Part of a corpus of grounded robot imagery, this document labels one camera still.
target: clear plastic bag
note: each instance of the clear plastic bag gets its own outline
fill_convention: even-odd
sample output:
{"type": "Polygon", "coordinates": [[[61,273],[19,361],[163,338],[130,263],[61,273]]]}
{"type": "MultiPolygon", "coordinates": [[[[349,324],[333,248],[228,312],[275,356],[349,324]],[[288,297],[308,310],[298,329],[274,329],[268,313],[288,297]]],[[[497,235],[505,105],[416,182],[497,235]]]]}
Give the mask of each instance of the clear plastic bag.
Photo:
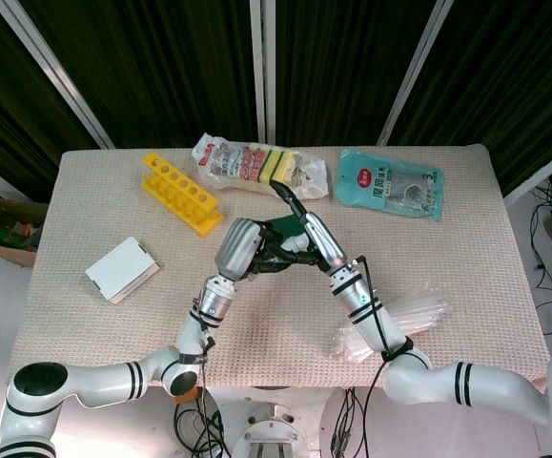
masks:
{"type": "Polygon", "coordinates": [[[298,198],[329,194],[326,164],[301,151],[204,134],[192,155],[200,180],[216,189],[238,188],[275,196],[269,185],[274,179],[286,184],[298,198]]]}
{"type": "MultiPolygon", "coordinates": [[[[424,287],[384,305],[399,329],[410,336],[437,325],[447,310],[442,292],[424,287]]],[[[373,354],[367,343],[350,323],[337,330],[331,356],[346,363],[361,363],[373,354]]]]}
{"type": "Polygon", "coordinates": [[[336,196],[346,205],[439,220],[443,172],[390,157],[343,150],[336,196]]]}

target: beige tablecloth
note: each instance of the beige tablecloth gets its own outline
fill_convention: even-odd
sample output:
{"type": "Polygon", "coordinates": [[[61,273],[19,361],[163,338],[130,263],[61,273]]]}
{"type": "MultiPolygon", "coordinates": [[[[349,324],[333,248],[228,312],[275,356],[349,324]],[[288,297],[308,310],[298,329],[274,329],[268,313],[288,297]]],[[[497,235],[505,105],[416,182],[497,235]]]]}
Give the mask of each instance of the beige tablecloth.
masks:
{"type": "MultiPolygon", "coordinates": [[[[346,207],[334,197],[306,201],[350,257],[366,255],[388,302],[424,285],[450,304],[437,328],[415,342],[436,366],[457,360],[545,374],[548,352],[488,152],[467,147],[359,147],[437,166],[445,174],[442,220],[346,207]]],[[[303,148],[326,161],[331,194],[340,147],[303,148]]],[[[215,273],[214,256],[236,217],[272,219],[289,210],[276,198],[216,192],[225,220],[202,239],[140,189],[149,150],[75,151],[63,157],[31,278],[10,374],[40,360],[109,364],[173,344],[193,297],[215,273]],[[84,270],[127,236],[162,269],[119,305],[106,302],[84,270]]],[[[157,150],[191,177],[188,149],[157,150]]],[[[215,333],[208,385],[369,385],[380,358],[363,364],[329,357],[345,315],[328,279],[293,266],[241,282],[215,333]]]]}

